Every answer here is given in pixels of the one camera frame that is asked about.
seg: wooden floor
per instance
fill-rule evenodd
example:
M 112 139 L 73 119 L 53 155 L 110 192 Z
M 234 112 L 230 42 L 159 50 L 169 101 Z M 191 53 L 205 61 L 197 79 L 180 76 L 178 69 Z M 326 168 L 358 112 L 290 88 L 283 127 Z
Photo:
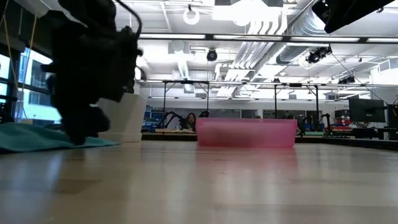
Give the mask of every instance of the wooden floor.
M 0 223 L 382 224 L 398 221 L 398 154 L 297 144 L 143 142 L 0 156 Z

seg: red object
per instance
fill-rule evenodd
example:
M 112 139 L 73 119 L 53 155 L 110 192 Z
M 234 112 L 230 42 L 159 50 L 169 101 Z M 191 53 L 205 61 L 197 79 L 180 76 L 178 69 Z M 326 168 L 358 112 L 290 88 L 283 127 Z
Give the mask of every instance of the red object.
M 199 146 L 292 148 L 297 120 L 198 118 Z

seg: white box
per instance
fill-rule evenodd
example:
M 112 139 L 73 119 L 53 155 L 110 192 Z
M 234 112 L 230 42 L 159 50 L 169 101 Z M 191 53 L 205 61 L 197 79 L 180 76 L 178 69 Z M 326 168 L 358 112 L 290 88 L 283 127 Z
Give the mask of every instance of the white box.
M 125 93 L 120 103 L 100 99 L 98 106 L 111 120 L 111 128 L 99 134 L 100 138 L 116 142 L 140 142 L 146 99 Z

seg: person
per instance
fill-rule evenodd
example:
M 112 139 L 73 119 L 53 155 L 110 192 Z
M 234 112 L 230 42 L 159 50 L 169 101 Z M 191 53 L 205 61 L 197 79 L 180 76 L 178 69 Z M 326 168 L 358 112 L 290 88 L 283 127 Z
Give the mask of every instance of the person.
M 197 117 L 194 113 L 189 113 L 187 116 L 187 129 L 196 132 Z

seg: cable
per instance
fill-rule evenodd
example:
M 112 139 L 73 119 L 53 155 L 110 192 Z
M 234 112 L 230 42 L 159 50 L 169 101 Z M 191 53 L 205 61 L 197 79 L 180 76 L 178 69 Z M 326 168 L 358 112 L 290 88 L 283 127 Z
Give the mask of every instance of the cable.
M 32 35 L 30 36 L 29 51 L 28 51 L 28 54 L 27 54 L 27 65 L 29 64 L 30 53 L 31 53 L 31 51 L 32 51 L 32 46 L 33 46 L 33 39 L 34 39 L 34 37 L 35 37 L 35 30 L 36 30 L 36 23 L 37 23 L 37 3 L 38 3 L 39 1 L 40 1 L 40 0 L 36 0 L 36 4 L 35 4 L 35 19 L 34 19 L 34 21 L 33 21 Z M 23 82 L 22 82 L 22 90 L 21 90 L 21 91 L 22 91 L 22 94 L 23 94 L 23 95 L 25 95 L 24 90 L 25 90 L 26 75 L 27 75 L 27 68 L 25 69 L 25 72 L 24 72 L 24 79 L 23 79 Z M 20 107 L 18 108 L 18 115 L 19 115 L 19 113 L 21 112 L 21 108 L 22 108 L 22 111 L 25 111 L 25 110 L 24 110 L 24 104 L 22 104 L 22 106 L 20 106 Z
M 3 12 L 2 12 L 2 17 L 1 17 L 1 21 L 0 21 L 0 27 L 1 27 L 1 25 L 2 25 L 2 21 L 6 18 L 6 11 L 7 11 L 7 7 L 8 7 L 8 2 L 9 2 L 10 0 L 7 0 L 6 1 L 6 5 L 4 6 L 4 10 L 3 10 Z
M 340 60 L 338 60 L 337 57 L 336 57 L 333 53 L 331 53 L 331 54 L 332 54 L 332 56 L 334 56 L 334 58 L 337 60 L 337 62 L 338 62 L 341 66 L 343 66 L 343 68 L 344 68 L 348 73 L 350 73 L 349 70 L 342 64 L 342 62 L 340 62 Z M 355 78 L 356 81 L 358 81 L 360 84 L 363 85 L 363 83 L 362 83 L 358 78 L 356 78 L 354 75 L 353 75 L 353 77 Z M 367 90 L 369 90 L 369 92 L 371 92 L 375 97 L 377 97 L 379 100 L 383 101 L 385 104 L 388 105 L 388 103 L 387 103 L 386 101 L 384 101 L 382 98 L 380 98 L 379 96 L 377 96 L 370 88 L 368 88 L 366 85 L 364 85 L 364 87 L 365 87 Z
M 137 28 L 137 32 L 136 32 L 136 37 L 137 40 L 139 38 L 139 36 L 141 35 L 141 31 L 142 31 L 142 20 L 139 17 L 138 13 L 136 13 L 134 10 L 132 10 L 128 5 L 126 5 L 126 3 L 122 2 L 121 0 L 115 0 L 117 3 L 119 3 L 125 10 L 129 11 L 131 14 L 134 15 L 134 17 L 137 19 L 138 22 L 138 28 Z
M 7 19 L 6 19 L 6 16 L 3 15 L 2 19 L 4 20 L 4 29 L 5 29 L 5 31 L 6 31 L 6 42 L 7 42 L 7 48 L 8 48 L 8 55 L 9 55 L 9 58 L 10 58 L 10 61 L 11 61 L 11 72 L 12 72 L 12 76 L 14 77 L 15 89 L 18 90 L 17 73 L 16 73 L 16 71 L 15 71 L 14 63 L 13 63 L 13 61 L 12 61 L 11 45 L 10 45 L 10 39 L 9 39 L 9 35 L 8 35 L 8 28 L 7 28 Z M 26 112 L 25 112 L 24 107 L 23 107 L 23 103 L 22 103 L 21 105 L 22 105 L 22 112 L 23 112 L 25 118 L 27 119 Z M 18 107 L 18 112 L 17 112 L 17 116 L 18 116 L 18 117 L 19 117 L 19 113 L 21 112 L 21 111 L 20 111 L 21 105 L 19 105 L 19 107 Z

